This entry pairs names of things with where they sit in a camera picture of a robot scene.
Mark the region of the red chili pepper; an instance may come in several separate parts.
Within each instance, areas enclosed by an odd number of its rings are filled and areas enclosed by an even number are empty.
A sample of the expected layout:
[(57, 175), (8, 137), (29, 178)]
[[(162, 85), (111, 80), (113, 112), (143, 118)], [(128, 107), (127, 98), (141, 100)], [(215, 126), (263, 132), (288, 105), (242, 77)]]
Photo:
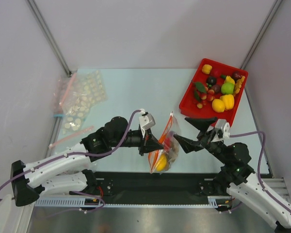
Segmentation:
[(170, 148), (173, 147), (173, 137), (166, 137), (164, 142), (164, 149), (169, 150)]

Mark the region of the clear zip bag orange zipper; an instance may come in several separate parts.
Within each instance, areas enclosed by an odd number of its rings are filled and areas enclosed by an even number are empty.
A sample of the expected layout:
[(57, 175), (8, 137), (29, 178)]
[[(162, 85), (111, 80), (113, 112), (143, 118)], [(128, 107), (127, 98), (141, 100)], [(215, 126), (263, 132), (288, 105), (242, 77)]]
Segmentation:
[(174, 113), (170, 113), (170, 117), (165, 129), (159, 138), (159, 143), (163, 145), (163, 149), (150, 152), (148, 162), (150, 173), (164, 173), (170, 170), (172, 164), (179, 154), (179, 142), (174, 138), (175, 134), (181, 134), (178, 120)]

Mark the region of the orange yellow mango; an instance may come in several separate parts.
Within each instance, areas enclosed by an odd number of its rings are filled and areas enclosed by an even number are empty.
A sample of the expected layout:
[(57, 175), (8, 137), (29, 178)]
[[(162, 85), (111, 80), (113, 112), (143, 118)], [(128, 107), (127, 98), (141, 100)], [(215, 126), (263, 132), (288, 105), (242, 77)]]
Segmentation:
[(163, 171), (163, 170), (165, 170), (166, 165), (167, 165), (167, 157), (165, 154), (162, 154), (156, 163), (155, 170), (157, 172)]

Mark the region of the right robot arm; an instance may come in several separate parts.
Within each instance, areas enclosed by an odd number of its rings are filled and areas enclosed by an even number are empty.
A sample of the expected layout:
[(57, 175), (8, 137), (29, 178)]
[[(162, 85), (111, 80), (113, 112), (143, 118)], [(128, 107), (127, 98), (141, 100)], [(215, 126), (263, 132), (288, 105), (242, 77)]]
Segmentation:
[(229, 194), (245, 204), (276, 233), (291, 233), (291, 204), (261, 179), (260, 170), (254, 170), (249, 161), (248, 146), (244, 143), (225, 145), (232, 138), (230, 125), (225, 119), (191, 118), (185, 120), (199, 130), (197, 140), (178, 134), (174, 138), (185, 153), (207, 150), (223, 166), (210, 186), (220, 195)]

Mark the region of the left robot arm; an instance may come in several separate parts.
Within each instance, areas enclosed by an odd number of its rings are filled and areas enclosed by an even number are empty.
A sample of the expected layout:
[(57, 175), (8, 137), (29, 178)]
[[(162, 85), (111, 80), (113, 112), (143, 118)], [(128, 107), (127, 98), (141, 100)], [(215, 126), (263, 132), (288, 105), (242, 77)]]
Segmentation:
[(130, 130), (130, 125), (131, 120), (116, 116), (59, 155), (29, 164), (21, 160), (13, 162), (11, 179), (16, 206), (29, 205), (48, 194), (93, 194), (97, 189), (93, 171), (84, 168), (74, 175), (65, 175), (64, 172), (91, 165), (119, 147), (138, 148), (140, 155), (163, 148), (151, 132), (155, 125), (151, 114), (139, 117), (137, 130)]

